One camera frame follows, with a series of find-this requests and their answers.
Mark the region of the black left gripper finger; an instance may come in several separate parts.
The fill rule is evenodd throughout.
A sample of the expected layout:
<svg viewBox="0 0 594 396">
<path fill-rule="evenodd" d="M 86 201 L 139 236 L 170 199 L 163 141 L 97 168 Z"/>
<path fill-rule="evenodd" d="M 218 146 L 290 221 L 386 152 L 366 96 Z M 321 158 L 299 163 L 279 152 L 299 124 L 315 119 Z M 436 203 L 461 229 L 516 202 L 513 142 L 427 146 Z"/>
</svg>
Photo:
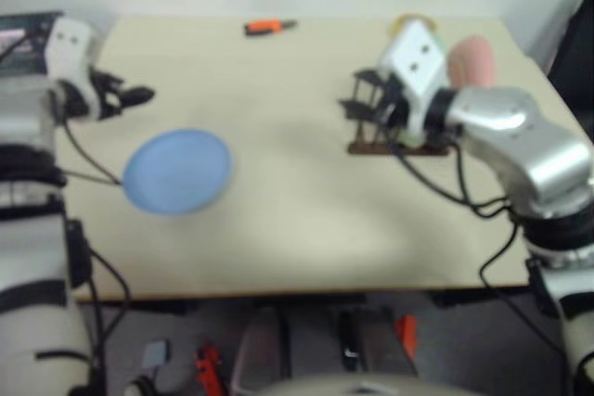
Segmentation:
<svg viewBox="0 0 594 396">
<path fill-rule="evenodd" d="M 146 86 L 136 86 L 118 93 L 120 107 L 129 109 L 147 104 L 155 96 L 155 91 Z"/>
<path fill-rule="evenodd" d="M 124 80 L 111 73 L 94 70 L 94 83 L 97 89 L 121 90 Z"/>
</svg>

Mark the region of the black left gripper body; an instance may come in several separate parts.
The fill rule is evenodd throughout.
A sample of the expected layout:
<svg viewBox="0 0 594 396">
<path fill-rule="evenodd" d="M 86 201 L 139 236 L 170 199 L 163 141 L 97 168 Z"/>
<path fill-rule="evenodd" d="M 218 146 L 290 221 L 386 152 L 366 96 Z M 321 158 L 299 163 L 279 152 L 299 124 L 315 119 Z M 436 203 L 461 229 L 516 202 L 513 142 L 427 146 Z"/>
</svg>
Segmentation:
<svg viewBox="0 0 594 396">
<path fill-rule="evenodd" d="M 97 89 L 94 83 L 94 70 L 90 70 L 90 81 L 93 85 L 95 92 L 97 93 L 98 102 L 99 102 L 99 118 L 100 119 L 110 119 L 114 118 L 118 115 L 122 114 L 122 108 L 120 107 L 120 102 L 118 98 L 118 93 L 121 90 L 101 90 Z M 116 104 L 111 104 L 108 101 L 109 96 L 114 96 L 117 98 Z"/>
</svg>

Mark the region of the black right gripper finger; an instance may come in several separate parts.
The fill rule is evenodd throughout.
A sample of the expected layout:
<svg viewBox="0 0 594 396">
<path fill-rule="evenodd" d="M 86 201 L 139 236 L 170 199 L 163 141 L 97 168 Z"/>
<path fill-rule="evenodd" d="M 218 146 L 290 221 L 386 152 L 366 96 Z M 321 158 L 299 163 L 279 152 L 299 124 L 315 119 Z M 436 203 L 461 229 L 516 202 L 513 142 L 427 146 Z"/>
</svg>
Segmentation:
<svg viewBox="0 0 594 396">
<path fill-rule="evenodd" d="M 383 87 L 385 81 L 374 69 L 362 69 L 354 73 L 355 81 L 357 83 L 367 83 L 375 87 Z"/>
<path fill-rule="evenodd" d="M 354 98 L 340 99 L 344 118 L 348 121 L 376 121 L 377 111 L 370 104 Z"/>
</svg>

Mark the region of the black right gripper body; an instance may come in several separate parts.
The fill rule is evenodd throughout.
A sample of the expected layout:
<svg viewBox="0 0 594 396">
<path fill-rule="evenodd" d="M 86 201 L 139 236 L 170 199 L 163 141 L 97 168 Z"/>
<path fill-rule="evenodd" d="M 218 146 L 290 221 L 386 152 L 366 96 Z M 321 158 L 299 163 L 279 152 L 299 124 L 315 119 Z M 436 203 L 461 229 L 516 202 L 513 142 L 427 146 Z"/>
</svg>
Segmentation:
<svg viewBox="0 0 594 396">
<path fill-rule="evenodd" d="M 373 109 L 373 121 L 381 131 L 407 128 L 410 106 L 404 95 L 404 85 L 390 74 L 384 82 L 381 96 Z"/>
</svg>

